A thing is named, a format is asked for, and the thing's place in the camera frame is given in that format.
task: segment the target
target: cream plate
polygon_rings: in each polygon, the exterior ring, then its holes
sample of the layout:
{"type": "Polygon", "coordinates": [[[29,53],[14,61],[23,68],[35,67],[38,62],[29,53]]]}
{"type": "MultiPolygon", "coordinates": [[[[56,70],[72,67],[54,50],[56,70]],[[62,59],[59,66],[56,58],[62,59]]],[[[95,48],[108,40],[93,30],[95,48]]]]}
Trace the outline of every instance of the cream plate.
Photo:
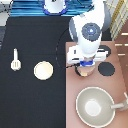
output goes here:
{"type": "Polygon", "coordinates": [[[99,87],[83,89],[76,99],[76,111],[80,119],[87,125],[101,128],[109,125],[114,116],[115,109],[112,97],[99,87]]]}
{"type": "Polygon", "coordinates": [[[53,66],[46,61],[40,62],[35,66],[34,74],[40,80],[49,79],[53,74],[53,66]]]}

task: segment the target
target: small plate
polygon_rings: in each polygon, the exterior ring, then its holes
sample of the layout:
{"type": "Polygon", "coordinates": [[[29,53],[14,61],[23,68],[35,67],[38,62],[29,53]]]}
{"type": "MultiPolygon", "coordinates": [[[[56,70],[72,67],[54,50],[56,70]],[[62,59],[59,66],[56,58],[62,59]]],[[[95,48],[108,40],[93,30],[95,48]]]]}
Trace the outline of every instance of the small plate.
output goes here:
{"type": "Polygon", "coordinates": [[[40,80],[49,79],[53,74],[53,66],[46,61],[39,62],[34,68],[34,74],[40,80]]]}
{"type": "Polygon", "coordinates": [[[83,89],[76,99],[76,111],[80,119],[91,127],[105,127],[115,116],[112,97],[99,87],[83,89]]]}

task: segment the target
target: white spoon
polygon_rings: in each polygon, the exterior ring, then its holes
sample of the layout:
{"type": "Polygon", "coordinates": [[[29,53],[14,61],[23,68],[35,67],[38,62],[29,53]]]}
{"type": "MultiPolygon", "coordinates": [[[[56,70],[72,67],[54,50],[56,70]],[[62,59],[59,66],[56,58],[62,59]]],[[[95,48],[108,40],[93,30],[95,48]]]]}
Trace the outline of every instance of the white spoon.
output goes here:
{"type": "Polygon", "coordinates": [[[16,48],[14,49],[14,60],[11,63],[11,68],[14,71],[20,70],[21,68],[21,62],[18,60],[18,52],[16,48]]]}

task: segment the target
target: cable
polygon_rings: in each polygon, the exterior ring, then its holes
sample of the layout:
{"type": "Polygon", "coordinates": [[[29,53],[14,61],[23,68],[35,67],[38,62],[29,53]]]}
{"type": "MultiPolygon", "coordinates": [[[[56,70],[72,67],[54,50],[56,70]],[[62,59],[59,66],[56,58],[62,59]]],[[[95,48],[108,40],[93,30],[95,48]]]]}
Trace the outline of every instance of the cable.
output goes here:
{"type": "Polygon", "coordinates": [[[9,15],[9,11],[8,10],[10,10],[10,9],[6,9],[5,5],[2,2],[1,2],[1,4],[4,6],[5,9],[3,11],[1,11],[0,13],[7,11],[7,14],[9,15]]]}
{"type": "Polygon", "coordinates": [[[76,65],[76,64],[74,64],[74,65],[70,65],[70,66],[67,66],[67,67],[62,67],[62,66],[60,66],[59,61],[58,61],[58,58],[57,58],[57,51],[58,51],[58,46],[59,46],[60,40],[61,40],[62,36],[64,35],[64,33],[65,33],[68,29],[69,29],[69,28],[67,28],[67,29],[61,34],[61,36],[60,36],[60,38],[59,38],[59,41],[58,41],[58,43],[57,43],[57,45],[56,45],[56,62],[57,62],[58,67],[60,67],[60,68],[69,68],[69,67],[73,67],[73,66],[76,65]]]}
{"type": "Polygon", "coordinates": [[[12,3],[12,2],[13,2],[13,0],[12,0],[12,1],[10,2],[10,4],[9,4],[9,9],[11,9],[10,6],[11,6],[11,3],[12,3]]]}

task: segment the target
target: blue object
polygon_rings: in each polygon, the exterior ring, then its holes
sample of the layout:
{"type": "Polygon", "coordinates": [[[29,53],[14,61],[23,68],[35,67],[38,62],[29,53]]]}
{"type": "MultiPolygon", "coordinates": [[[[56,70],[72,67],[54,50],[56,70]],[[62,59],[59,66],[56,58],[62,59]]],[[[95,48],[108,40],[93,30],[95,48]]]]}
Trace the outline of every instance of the blue object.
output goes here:
{"type": "Polygon", "coordinates": [[[66,8],[65,9],[63,9],[61,12],[59,12],[59,13],[55,13],[55,14],[51,14],[48,10],[46,10],[46,9],[43,9],[44,10],[44,13],[46,14],[46,15],[62,15],[62,14],[65,14],[66,12],[67,12],[67,10],[68,10],[68,5],[66,4],[66,0],[65,0],[65,5],[66,5],[66,8]]]}
{"type": "MultiPolygon", "coordinates": [[[[75,16],[89,10],[89,5],[92,4],[92,0],[79,0],[84,6],[82,6],[77,0],[66,0],[67,11],[63,10],[61,16],[75,16]]],[[[44,13],[44,0],[13,0],[11,17],[17,16],[48,16],[44,13]]]]}
{"type": "Polygon", "coordinates": [[[88,61],[88,62],[86,62],[86,61],[80,61],[80,65],[83,66],[83,67],[85,67],[86,65],[92,65],[92,64],[93,64],[93,60],[88,61]]]}

